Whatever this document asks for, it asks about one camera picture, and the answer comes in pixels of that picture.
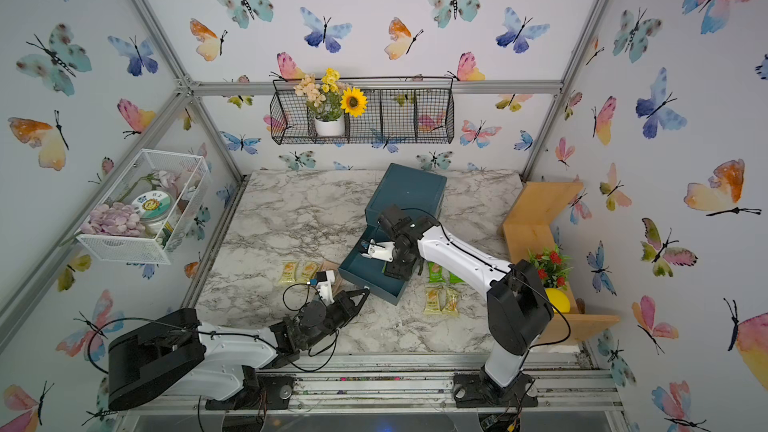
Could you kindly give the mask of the dark teal drawer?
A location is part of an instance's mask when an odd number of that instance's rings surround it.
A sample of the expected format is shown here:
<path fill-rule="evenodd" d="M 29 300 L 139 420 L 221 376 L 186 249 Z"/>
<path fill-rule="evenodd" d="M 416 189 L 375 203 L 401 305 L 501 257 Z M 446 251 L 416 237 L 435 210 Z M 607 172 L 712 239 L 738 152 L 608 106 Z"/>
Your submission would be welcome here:
<path fill-rule="evenodd" d="M 367 287 L 371 294 L 392 305 L 403 296 L 408 281 L 385 275 L 388 262 L 364 257 L 370 240 L 386 242 L 389 238 L 377 227 L 367 226 L 339 266 L 342 278 L 359 287 Z"/>

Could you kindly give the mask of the green cookie packet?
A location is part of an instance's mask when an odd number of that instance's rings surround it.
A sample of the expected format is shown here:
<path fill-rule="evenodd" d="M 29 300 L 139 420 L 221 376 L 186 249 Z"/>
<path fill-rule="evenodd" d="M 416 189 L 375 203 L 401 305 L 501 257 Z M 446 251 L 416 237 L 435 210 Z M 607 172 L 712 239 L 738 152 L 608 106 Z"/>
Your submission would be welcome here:
<path fill-rule="evenodd" d="M 465 281 L 461 279 L 460 277 L 456 276 L 452 272 L 449 273 L 448 277 L 448 285 L 459 285 L 459 284 L 465 284 Z"/>
<path fill-rule="evenodd" d="M 436 263 L 428 262 L 428 282 L 430 284 L 444 283 L 443 268 Z"/>

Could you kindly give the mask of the yellow cookie packet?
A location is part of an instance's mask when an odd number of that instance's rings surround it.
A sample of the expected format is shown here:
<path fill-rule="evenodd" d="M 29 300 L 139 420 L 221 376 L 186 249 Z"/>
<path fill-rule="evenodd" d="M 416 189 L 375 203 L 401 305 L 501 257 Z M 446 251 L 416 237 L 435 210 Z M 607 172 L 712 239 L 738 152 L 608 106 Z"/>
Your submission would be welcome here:
<path fill-rule="evenodd" d="M 447 287 L 444 289 L 445 292 L 445 303 L 442 307 L 441 312 L 444 315 L 448 315 L 451 317 L 458 317 L 460 315 L 459 312 L 459 302 L 461 298 L 461 294 L 454 288 Z"/>
<path fill-rule="evenodd" d="M 311 282 L 315 275 L 320 271 L 321 264 L 315 261 L 307 261 L 304 262 L 300 270 L 298 271 L 299 275 L 297 278 L 298 283 L 308 283 Z"/>
<path fill-rule="evenodd" d="M 426 315 L 437 315 L 442 313 L 442 307 L 440 305 L 441 291 L 442 289 L 440 287 L 427 287 L 425 289 L 424 313 Z"/>
<path fill-rule="evenodd" d="M 282 272 L 278 280 L 279 285 L 293 285 L 296 283 L 296 274 L 299 263 L 297 261 L 284 261 Z"/>

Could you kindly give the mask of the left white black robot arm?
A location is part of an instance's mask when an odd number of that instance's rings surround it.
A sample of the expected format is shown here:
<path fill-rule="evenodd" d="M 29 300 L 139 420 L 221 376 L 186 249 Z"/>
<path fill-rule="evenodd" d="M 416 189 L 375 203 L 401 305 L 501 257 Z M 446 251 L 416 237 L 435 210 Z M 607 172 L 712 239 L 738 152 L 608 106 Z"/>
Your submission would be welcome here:
<path fill-rule="evenodd" d="M 114 340 L 108 348 L 108 407 L 127 411 L 163 395 L 231 404 L 248 394 L 249 371 L 293 365 L 361 312 L 367 289 L 317 298 L 293 317 L 256 330 L 215 326 L 183 308 Z"/>

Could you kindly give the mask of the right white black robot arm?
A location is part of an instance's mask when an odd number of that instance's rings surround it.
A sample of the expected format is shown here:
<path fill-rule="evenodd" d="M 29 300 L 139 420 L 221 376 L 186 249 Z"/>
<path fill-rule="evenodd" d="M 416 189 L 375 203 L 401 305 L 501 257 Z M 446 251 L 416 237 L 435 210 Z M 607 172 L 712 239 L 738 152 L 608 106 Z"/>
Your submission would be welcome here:
<path fill-rule="evenodd" d="M 535 268 L 482 252 L 448 232 L 430 214 L 416 219 L 393 205 L 378 218 L 389 241 L 383 258 L 397 271 L 419 259 L 441 266 L 486 299 L 488 329 L 494 339 L 483 375 L 508 387 L 520 376 L 525 358 L 555 315 Z"/>

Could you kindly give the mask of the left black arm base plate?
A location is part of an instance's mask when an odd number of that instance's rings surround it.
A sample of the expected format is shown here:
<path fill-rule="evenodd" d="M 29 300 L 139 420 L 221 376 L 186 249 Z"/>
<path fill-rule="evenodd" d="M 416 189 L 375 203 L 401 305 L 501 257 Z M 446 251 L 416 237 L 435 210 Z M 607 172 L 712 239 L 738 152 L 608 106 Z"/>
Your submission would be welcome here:
<path fill-rule="evenodd" d="M 281 411 L 289 408 L 295 378 L 290 375 L 254 375 L 247 377 L 243 388 L 233 397 L 218 401 L 207 400 L 204 409 L 210 411 L 261 410 Z"/>

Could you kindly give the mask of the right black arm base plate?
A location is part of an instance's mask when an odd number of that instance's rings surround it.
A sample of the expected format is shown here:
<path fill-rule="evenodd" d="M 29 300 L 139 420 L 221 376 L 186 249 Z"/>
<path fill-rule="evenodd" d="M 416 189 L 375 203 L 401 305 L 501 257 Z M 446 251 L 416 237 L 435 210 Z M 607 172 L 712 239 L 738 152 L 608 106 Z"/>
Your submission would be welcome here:
<path fill-rule="evenodd" d="M 499 386 L 484 371 L 453 376 L 452 396 L 457 408 L 537 407 L 531 395 L 535 379 L 519 373 L 507 386 Z"/>

